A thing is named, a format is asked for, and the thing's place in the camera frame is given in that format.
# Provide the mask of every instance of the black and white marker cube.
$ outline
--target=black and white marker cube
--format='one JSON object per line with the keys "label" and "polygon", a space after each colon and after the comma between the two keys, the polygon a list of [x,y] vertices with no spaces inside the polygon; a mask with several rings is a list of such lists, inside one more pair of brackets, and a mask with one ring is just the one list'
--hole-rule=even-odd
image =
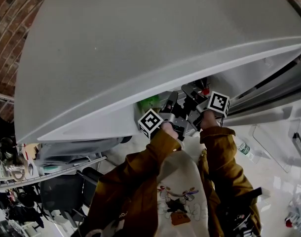
{"label": "black and white marker cube", "polygon": [[229,110],[229,105],[230,103],[228,96],[212,91],[207,108],[219,114],[222,114],[224,118],[226,118]]}
{"label": "black and white marker cube", "polygon": [[152,109],[149,109],[138,121],[140,130],[151,139],[151,133],[163,122],[163,119]]}

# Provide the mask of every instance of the brick wall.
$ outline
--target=brick wall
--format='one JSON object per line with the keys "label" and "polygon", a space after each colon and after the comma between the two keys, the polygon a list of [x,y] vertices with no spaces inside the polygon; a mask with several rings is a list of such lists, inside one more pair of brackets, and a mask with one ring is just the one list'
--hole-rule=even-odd
{"label": "brick wall", "polygon": [[[0,0],[0,93],[13,96],[25,40],[44,0]],[[1,116],[13,119],[13,106]]]}

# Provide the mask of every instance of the person's left hand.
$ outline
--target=person's left hand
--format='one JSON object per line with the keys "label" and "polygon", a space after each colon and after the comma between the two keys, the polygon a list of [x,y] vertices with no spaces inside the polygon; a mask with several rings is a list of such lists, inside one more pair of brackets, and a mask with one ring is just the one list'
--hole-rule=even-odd
{"label": "person's left hand", "polygon": [[170,122],[164,122],[161,124],[160,128],[175,140],[178,138],[178,133],[172,128],[172,124]]}

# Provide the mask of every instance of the jacket cuff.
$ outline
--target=jacket cuff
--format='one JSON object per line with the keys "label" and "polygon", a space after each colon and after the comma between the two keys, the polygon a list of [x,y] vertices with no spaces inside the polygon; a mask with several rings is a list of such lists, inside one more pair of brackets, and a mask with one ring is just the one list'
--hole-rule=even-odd
{"label": "jacket cuff", "polygon": [[156,153],[158,162],[161,164],[164,159],[174,151],[180,151],[181,146],[177,140],[159,130],[148,145],[152,152]]}
{"label": "jacket cuff", "polygon": [[227,127],[219,127],[214,126],[207,129],[204,129],[202,132],[200,132],[200,143],[204,143],[204,139],[209,136],[218,136],[218,135],[236,135],[235,131],[232,129],[229,129]]}

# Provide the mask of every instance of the clear plastic container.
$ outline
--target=clear plastic container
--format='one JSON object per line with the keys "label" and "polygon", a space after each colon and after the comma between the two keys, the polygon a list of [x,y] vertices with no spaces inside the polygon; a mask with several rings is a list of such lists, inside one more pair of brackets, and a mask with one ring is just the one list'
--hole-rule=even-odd
{"label": "clear plastic container", "polygon": [[263,154],[262,151],[254,150],[245,142],[245,140],[238,136],[233,136],[233,138],[237,146],[237,150],[243,153],[254,164],[257,164]]}

